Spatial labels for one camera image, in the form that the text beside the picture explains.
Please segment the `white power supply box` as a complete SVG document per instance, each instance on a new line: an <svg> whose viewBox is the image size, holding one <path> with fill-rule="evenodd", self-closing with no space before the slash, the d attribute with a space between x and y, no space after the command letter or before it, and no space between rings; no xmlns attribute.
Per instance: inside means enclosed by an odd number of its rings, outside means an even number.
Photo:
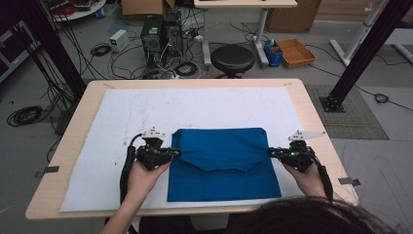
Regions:
<svg viewBox="0 0 413 234"><path fill-rule="evenodd" d="M115 53L122 52L129 44L130 39L126 30L119 29L109 38L112 51Z"/></svg>

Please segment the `black tape piece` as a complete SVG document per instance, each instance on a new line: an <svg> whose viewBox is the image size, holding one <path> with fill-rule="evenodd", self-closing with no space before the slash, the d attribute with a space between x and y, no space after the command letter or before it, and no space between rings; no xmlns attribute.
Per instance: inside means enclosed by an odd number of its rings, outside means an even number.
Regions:
<svg viewBox="0 0 413 234"><path fill-rule="evenodd" d="M59 171L59 166L46 167L43 171L38 171L35 173L36 178L43 178L45 174L57 173Z"/></svg>
<svg viewBox="0 0 413 234"><path fill-rule="evenodd" d="M340 184L350 184L352 186L359 186L360 181L357 178L351 178L351 177L341 177L338 178Z"/></svg>

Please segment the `white felt mat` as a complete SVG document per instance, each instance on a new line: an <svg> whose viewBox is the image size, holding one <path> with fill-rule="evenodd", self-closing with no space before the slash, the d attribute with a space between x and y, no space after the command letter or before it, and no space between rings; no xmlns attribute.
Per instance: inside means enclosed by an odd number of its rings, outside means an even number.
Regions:
<svg viewBox="0 0 413 234"><path fill-rule="evenodd" d="M214 149L217 131L244 130L233 145L240 159L246 146L289 144L301 122L285 87L122 89L105 93L76 161L61 211L114 211L120 205L120 176L127 146L151 128L164 134L166 147L199 151ZM301 191L280 162L266 158L239 171L204 171L204 156L196 165L174 160L161 175L143 206L147 210L255 205Z"/></svg>

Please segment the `white metal stand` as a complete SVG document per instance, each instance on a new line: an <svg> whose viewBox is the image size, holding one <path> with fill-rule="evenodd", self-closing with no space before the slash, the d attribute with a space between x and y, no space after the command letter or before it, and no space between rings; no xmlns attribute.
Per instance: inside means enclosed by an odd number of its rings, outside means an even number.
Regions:
<svg viewBox="0 0 413 234"><path fill-rule="evenodd" d="M376 3L371 3L369 5L369 7L367 8L368 16L362 22L361 26L358 28L356 36L353 38L346 49L343 49L336 40L329 41L329 44L345 66L348 66L350 64L352 57L357 51L357 48L369 33L370 29L374 25L375 19L379 16L386 3L387 0L377 0Z"/></svg>

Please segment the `large brown cardboard box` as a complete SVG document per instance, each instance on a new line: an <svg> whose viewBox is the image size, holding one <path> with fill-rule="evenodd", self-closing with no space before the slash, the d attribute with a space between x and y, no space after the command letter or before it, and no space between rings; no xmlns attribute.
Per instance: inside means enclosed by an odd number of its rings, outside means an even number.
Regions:
<svg viewBox="0 0 413 234"><path fill-rule="evenodd" d="M308 33L322 0L295 0L293 8L275 8L269 11L266 30L272 33Z"/></svg>

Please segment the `dark equipment rack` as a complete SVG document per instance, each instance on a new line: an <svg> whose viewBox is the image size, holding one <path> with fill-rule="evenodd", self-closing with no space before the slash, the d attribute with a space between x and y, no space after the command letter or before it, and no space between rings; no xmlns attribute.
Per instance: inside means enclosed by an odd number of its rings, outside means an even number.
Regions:
<svg viewBox="0 0 413 234"><path fill-rule="evenodd" d="M23 20L10 26L0 23L0 83L8 78L35 51L40 42Z"/></svg>

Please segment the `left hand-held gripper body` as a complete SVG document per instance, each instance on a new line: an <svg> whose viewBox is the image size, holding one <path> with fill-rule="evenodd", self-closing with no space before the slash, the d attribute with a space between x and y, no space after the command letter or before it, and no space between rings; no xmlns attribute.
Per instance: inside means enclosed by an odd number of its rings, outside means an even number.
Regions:
<svg viewBox="0 0 413 234"><path fill-rule="evenodd" d="M135 158L149 171L171 161L163 155L167 152L162 151L163 137L165 136L165 133L159 132L155 127L141 134L145 143L137 148Z"/></svg>

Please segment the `grey floor mat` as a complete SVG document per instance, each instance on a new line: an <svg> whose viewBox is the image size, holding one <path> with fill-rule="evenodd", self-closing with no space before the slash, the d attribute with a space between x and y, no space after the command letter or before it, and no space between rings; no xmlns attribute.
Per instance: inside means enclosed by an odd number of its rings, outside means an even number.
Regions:
<svg viewBox="0 0 413 234"><path fill-rule="evenodd" d="M338 110L329 112L322 107L321 99L326 98L333 87L306 85L305 88L331 138L389 139L357 89L349 92Z"/></svg>

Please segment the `small black computer tower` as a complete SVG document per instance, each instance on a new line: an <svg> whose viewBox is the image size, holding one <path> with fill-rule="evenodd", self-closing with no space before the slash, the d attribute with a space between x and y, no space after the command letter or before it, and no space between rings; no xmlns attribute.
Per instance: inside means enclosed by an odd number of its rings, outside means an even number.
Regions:
<svg viewBox="0 0 413 234"><path fill-rule="evenodd" d="M181 12L168 12L164 18L168 39L168 50L172 57L179 57L183 51Z"/></svg>

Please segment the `white desk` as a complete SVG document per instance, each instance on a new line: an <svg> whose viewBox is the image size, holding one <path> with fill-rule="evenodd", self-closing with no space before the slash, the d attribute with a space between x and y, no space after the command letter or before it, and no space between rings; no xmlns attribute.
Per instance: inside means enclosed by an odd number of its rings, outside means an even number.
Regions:
<svg viewBox="0 0 413 234"><path fill-rule="evenodd" d="M193 0L194 6L203 13L202 50L204 64L211 66L207 25L210 22L258 22L258 30L252 37L252 44L258 54L260 64L267 66L261 43L267 14L270 9L295 8L296 0Z"/></svg>

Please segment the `person's left hand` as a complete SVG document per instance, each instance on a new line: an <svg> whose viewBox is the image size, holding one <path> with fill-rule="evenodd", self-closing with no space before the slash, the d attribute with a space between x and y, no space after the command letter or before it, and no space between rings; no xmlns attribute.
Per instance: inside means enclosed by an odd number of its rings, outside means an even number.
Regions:
<svg viewBox="0 0 413 234"><path fill-rule="evenodd" d="M153 171L148 171L140 162L135 161L129 174L128 193L125 201L130 205L140 207L154 188L158 178L168 167L169 163L166 163Z"/></svg>

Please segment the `black round stool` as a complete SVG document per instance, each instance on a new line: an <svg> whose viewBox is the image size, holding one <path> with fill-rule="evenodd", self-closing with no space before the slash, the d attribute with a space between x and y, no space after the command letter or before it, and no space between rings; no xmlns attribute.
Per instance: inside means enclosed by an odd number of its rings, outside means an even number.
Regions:
<svg viewBox="0 0 413 234"><path fill-rule="evenodd" d="M238 45L225 45L215 49L210 60L215 68L222 71L218 78L238 78L238 73L245 73L255 63L252 51Z"/></svg>

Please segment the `blue t-shirt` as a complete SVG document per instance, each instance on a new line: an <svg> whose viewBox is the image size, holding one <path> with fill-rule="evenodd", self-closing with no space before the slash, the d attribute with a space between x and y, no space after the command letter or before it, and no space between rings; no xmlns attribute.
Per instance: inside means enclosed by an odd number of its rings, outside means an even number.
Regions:
<svg viewBox="0 0 413 234"><path fill-rule="evenodd" d="M215 202L281 197L266 131L180 129L171 146L170 202Z"/></svg>

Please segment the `round white table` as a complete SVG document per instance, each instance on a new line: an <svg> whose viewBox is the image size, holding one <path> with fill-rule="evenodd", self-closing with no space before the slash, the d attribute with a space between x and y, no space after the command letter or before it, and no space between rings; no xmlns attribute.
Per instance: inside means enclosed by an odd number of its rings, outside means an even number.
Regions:
<svg viewBox="0 0 413 234"><path fill-rule="evenodd" d="M40 0L54 21L77 20L100 11L106 0Z"/></svg>

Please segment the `small brown cardboard box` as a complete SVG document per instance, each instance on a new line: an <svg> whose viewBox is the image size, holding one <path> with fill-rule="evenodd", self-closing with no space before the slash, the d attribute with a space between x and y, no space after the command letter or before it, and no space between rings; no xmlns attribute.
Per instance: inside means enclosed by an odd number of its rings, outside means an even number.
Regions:
<svg viewBox="0 0 413 234"><path fill-rule="evenodd" d="M175 0L121 0L125 16L163 15L173 8Z"/></svg>

